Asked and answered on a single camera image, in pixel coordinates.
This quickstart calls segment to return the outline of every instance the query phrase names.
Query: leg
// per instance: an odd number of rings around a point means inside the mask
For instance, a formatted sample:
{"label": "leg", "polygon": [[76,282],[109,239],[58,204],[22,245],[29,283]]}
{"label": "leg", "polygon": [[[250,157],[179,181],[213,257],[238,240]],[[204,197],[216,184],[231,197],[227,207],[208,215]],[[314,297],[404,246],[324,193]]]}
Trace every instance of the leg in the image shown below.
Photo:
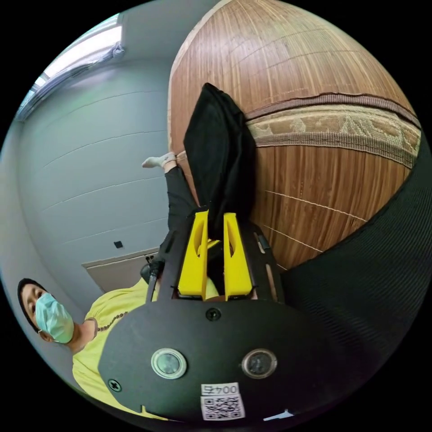
{"label": "leg", "polygon": [[168,191],[168,229],[175,230],[198,206],[190,192],[188,182],[181,168],[177,166],[173,153],[161,157],[149,157],[143,162],[144,168],[161,167],[165,172]]}

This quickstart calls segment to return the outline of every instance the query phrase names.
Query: woman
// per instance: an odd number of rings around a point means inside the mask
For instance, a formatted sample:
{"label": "woman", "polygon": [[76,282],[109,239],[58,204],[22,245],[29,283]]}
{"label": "woman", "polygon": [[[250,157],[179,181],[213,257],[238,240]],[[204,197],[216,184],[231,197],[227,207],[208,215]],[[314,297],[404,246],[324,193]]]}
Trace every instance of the woman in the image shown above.
{"label": "woman", "polygon": [[[165,172],[169,202],[168,227],[171,231],[197,208],[185,176],[177,166],[173,153],[150,157],[142,166],[161,167]],[[82,324],[75,323],[64,306],[32,279],[20,281],[18,299],[29,324],[43,340],[62,344],[70,349],[73,356],[72,374],[89,396],[138,415],[120,405],[112,396],[99,375],[98,363],[110,330],[128,312],[145,303],[147,289],[147,283],[140,279],[131,288],[118,289],[102,295],[93,303]],[[158,285],[152,301],[157,300],[157,296]],[[206,300],[219,299],[217,296],[215,285],[207,278]],[[147,413],[144,407],[140,415],[167,420]]]}

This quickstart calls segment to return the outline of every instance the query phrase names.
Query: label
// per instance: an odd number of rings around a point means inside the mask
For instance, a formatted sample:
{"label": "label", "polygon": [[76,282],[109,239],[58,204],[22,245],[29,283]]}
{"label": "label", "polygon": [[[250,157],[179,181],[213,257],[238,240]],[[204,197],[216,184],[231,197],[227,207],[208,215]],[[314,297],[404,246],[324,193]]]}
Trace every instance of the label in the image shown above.
{"label": "label", "polygon": [[201,411],[204,420],[221,421],[245,418],[238,382],[201,385]]}

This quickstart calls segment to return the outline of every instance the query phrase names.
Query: door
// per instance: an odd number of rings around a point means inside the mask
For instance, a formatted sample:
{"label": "door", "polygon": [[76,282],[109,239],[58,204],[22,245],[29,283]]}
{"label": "door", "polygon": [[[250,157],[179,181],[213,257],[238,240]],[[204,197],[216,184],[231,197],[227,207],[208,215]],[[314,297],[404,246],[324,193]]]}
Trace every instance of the door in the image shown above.
{"label": "door", "polygon": [[105,291],[130,288],[141,278],[141,269],[148,264],[158,249],[83,264],[90,277]]}

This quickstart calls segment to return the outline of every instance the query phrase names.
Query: white sock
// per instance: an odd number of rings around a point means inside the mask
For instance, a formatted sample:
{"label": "white sock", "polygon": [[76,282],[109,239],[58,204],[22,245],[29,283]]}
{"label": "white sock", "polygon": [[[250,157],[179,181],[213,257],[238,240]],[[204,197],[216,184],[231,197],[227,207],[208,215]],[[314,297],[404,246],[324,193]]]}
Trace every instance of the white sock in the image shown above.
{"label": "white sock", "polygon": [[171,161],[175,161],[176,160],[176,155],[173,152],[164,154],[163,156],[159,156],[159,157],[148,157],[144,162],[143,162],[143,168],[154,168],[154,167],[161,167],[163,168],[164,165],[167,162],[171,162]]}

